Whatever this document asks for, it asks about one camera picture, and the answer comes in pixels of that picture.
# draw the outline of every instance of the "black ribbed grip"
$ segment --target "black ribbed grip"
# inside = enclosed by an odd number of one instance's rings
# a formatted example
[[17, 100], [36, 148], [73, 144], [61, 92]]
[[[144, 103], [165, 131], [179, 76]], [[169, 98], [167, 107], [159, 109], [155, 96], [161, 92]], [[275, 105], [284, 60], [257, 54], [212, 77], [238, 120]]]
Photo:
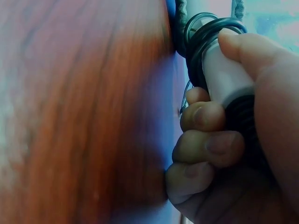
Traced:
[[254, 120], [254, 95], [233, 100], [226, 108], [227, 129], [240, 132], [245, 139], [243, 161], [272, 177], [271, 169], [260, 146]]

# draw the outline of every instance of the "reddish-brown wood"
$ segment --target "reddish-brown wood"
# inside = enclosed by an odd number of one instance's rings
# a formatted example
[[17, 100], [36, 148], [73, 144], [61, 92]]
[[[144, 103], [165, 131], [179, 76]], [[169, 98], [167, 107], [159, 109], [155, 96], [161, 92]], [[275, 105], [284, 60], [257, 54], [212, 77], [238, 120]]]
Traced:
[[165, 0], [0, 1], [0, 223], [174, 222]]

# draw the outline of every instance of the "finger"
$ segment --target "finger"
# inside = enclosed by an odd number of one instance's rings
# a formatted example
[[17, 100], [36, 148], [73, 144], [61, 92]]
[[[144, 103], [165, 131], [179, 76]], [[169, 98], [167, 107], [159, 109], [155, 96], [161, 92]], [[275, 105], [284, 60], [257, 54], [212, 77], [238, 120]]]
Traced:
[[180, 124], [183, 132], [191, 129], [219, 131], [225, 125], [225, 112], [216, 102], [197, 102], [184, 110]]
[[200, 87], [193, 87], [187, 91], [186, 100], [188, 104], [191, 105], [200, 101], [210, 101], [210, 96], [204, 89]]
[[254, 80], [277, 63], [289, 63], [294, 54], [277, 43], [258, 34], [236, 35], [230, 29], [219, 33], [218, 41], [223, 54], [240, 62]]
[[186, 201], [204, 191], [212, 182], [214, 169], [207, 162], [188, 165], [174, 163], [166, 171], [166, 190], [173, 204]]
[[240, 133], [223, 131], [204, 133], [190, 130], [182, 134], [172, 152], [173, 162], [210, 162], [223, 168], [236, 164], [244, 153], [244, 139]]

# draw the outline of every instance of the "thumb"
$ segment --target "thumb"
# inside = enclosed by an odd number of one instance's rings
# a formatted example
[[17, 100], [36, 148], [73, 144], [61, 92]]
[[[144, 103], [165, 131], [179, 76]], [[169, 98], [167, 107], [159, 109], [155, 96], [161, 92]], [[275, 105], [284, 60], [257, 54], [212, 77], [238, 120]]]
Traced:
[[247, 73], [256, 80], [263, 70], [288, 61], [291, 52], [274, 41], [258, 34], [237, 35], [230, 29], [219, 33], [218, 42], [223, 54], [240, 62]]
[[257, 134], [282, 191], [299, 214], [299, 56], [266, 37], [222, 30], [223, 54], [256, 80]]

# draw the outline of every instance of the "skin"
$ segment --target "skin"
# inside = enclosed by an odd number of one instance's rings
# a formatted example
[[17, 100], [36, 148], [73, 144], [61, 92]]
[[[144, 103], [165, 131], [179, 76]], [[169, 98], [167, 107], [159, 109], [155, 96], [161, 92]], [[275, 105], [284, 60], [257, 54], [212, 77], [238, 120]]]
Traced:
[[166, 172], [169, 199], [196, 224], [299, 223], [299, 56], [266, 37], [226, 29], [219, 44], [256, 82], [256, 130], [277, 182], [238, 163], [243, 137], [223, 130], [224, 109], [195, 87]]

